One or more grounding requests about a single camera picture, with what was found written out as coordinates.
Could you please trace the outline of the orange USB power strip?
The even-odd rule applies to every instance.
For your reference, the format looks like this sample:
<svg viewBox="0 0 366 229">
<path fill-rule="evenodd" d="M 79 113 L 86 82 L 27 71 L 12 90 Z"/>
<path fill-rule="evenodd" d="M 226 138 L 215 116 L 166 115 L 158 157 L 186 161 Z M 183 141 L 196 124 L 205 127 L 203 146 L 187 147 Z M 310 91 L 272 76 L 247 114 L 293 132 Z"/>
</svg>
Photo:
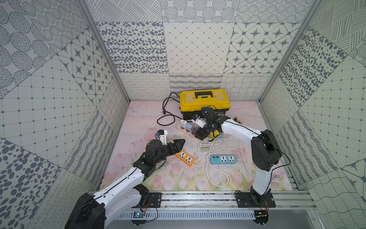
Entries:
<svg viewBox="0 0 366 229">
<path fill-rule="evenodd" d="M 175 156 L 177 158 L 179 158 L 182 162 L 184 162 L 189 167 L 191 167 L 194 164 L 194 162 L 195 162 L 195 159 L 193 157 L 191 157 L 190 155 L 188 155 L 184 151 L 181 151 L 179 153 L 176 153 Z"/>
</svg>

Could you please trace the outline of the teal USB power strip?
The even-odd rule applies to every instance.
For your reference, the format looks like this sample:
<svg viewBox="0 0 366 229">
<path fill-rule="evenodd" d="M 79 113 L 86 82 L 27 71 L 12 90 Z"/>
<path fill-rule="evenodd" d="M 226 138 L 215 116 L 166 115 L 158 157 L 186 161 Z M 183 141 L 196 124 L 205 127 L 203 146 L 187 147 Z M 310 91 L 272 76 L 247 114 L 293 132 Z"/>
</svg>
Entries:
<svg viewBox="0 0 366 229">
<path fill-rule="evenodd" d="M 235 155 L 211 155 L 210 161 L 212 165 L 236 164 L 237 157 Z"/>
</svg>

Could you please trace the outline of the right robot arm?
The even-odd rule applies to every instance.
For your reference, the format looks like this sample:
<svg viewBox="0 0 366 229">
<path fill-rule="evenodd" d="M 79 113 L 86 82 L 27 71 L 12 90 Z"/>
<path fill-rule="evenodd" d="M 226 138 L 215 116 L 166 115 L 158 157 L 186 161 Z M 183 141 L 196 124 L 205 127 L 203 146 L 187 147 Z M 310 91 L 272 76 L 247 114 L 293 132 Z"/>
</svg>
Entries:
<svg viewBox="0 0 366 229">
<path fill-rule="evenodd" d="M 246 127 L 225 115 L 219 116 L 211 107 L 207 108 L 202 115 L 194 115 L 192 121 L 200 127 L 195 134 L 195 137 L 200 140 L 218 131 L 249 144 L 252 161 L 256 167 L 251 193 L 262 197 L 270 192 L 273 170 L 283 154 L 270 130 L 259 131 Z"/>
</svg>

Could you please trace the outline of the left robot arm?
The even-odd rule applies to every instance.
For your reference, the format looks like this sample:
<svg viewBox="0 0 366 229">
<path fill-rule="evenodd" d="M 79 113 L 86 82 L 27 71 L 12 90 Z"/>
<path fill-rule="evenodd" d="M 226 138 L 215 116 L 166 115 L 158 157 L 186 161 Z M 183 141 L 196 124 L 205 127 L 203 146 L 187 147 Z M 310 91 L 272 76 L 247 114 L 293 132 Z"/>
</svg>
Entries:
<svg viewBox="0 0 366 229">
<path fill-rule="evenodd" d="M 120 179 L 94 194 L 80 196 L 64 227 L 105 229 L 127 210 L 146 206 L 149 190 L 143 182 L 156 171 L 157 164 L 180 153 L 184 144 L 185 139 L 175 139 L 170 143 L 159 139 L 150 141 L 145 152 Z"/>
</svg>

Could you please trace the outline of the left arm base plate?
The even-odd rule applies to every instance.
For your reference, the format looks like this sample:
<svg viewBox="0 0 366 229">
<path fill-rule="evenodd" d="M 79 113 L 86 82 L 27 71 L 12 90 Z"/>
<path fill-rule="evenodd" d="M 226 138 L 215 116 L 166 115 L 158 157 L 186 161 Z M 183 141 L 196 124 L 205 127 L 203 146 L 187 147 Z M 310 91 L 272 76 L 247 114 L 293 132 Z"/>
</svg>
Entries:
<svg viewBox="0 0 366 229">
<path fill-rule="evenodd" d="M 161 192 L 149 192 L 143 194 L 139 203 L 139 208 L 160 208 L 162 202 Z"/>
</svg>

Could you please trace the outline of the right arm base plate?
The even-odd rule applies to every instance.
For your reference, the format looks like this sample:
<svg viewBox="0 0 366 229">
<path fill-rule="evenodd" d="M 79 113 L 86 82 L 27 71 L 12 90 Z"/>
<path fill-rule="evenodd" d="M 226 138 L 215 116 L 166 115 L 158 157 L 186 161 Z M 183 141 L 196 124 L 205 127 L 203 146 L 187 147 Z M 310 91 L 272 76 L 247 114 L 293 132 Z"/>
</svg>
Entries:
<svg viewBox="0 0 366 229">
<path fill-rule="evenodd" d="M 236 191 L 234 193 L 239 208 L 275 208 L 271 191 L 259 196 L 256 193 Z"/>
</svg>

